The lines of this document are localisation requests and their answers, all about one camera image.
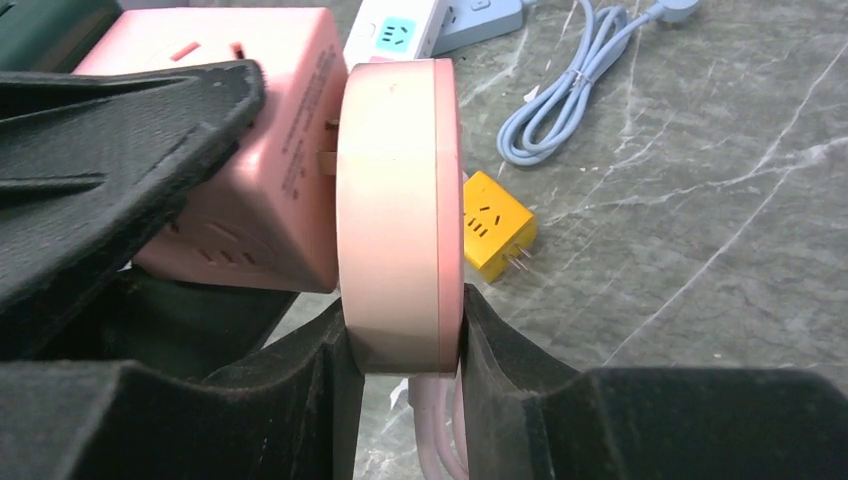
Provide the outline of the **yellow cube adapter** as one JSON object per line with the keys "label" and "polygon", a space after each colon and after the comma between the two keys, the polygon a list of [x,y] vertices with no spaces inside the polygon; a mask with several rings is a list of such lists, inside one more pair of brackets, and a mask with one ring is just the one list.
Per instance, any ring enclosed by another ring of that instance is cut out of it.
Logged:
{"label": "yellow cube adapter", "polygon": [[464,183],[464,252],[486,283],[509,266],[524,269],[537,237],[531,210],[482,171]]}

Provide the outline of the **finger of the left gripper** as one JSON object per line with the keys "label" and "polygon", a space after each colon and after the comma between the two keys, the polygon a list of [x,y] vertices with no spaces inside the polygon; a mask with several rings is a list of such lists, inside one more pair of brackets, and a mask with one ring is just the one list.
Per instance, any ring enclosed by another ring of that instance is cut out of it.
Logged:
{"label": "finger of the left gripper", "polygon": [[1,76],[1,311],[65,315],[216,173],[265,101],[252,60]]}

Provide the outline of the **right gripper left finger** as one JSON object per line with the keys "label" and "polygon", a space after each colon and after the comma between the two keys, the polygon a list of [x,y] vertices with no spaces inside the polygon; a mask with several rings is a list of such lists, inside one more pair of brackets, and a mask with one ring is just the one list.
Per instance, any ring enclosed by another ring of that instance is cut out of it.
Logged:
{"label": "right gripper left finger", "polygon": [[348,479],[364,379],[339,303],[200,383],[132,361],[1,368],[5,479]]}

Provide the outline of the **white power strip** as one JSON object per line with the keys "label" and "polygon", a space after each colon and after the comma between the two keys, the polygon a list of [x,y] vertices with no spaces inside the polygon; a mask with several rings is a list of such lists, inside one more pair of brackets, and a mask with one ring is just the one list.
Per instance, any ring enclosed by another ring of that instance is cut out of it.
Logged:
{"label": "white power strip", "polygon": [[446,0],[363,0],[343,49],[348,71],[429,58],[449,6]]}

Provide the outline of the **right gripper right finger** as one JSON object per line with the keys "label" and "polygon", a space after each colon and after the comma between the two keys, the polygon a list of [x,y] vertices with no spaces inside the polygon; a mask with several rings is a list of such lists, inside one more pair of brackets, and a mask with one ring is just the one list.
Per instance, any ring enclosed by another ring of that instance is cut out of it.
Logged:
{"label": "right gripper right finger", "polygon": [[465,288],[474,479],[843,479],[847,399],[809,371],[579,372]]}

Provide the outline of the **dark green cube adapter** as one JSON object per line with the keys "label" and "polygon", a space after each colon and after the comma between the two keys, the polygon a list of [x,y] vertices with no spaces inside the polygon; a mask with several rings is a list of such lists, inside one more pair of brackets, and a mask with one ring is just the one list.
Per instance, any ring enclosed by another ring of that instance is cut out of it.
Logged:
{"label": "dark green cube adapter", "polygon": [[1,69],[70,73],[122,13],[114,0],[3,0]]}

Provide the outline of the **pink cube socket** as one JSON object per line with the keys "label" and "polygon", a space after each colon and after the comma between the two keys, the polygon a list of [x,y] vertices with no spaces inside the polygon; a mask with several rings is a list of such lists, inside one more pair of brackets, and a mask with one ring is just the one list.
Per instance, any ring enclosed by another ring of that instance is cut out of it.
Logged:
{"label": "pink cube socket", "polygon": [[336,141],[347,69],[326,8],[191,7],[123,13],[77,67],[113,75],[257,62],[266,102],[235,153],[133,258],[192,283],[328,293],[337,284]]}

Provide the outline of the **light blue power strip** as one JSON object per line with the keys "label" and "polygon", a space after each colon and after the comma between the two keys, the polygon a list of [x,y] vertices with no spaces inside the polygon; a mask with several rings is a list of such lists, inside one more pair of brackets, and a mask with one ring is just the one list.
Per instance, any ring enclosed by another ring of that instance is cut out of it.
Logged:
{"label": "light blue power strip", "polygon": [[[531,1],[451,1],[440,23],[436,58],[469,62],[473,45],[518,35],[515,57],[529,55],[526,21]],[[643,42],[658,47],[702,24],[697,1],[574,1],[584,26],[572,59],[545,87],[537,87],[504,118],[493,150],[502,165],[535,169],[563,152],[576,133],[587,132],[583,120],[593,93],[606,73],[625,55],[635,56]]]}

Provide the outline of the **pink round cable reel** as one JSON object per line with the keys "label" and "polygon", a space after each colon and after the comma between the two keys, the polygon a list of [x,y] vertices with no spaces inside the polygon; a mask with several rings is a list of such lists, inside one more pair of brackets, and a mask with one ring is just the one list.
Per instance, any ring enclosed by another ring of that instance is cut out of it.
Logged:
{"label": "pink round cable reel", "polygon": [[463,172],[448,59],[348,78],[336,156],[343,316],[359,369],[451,374],[463,315]]}

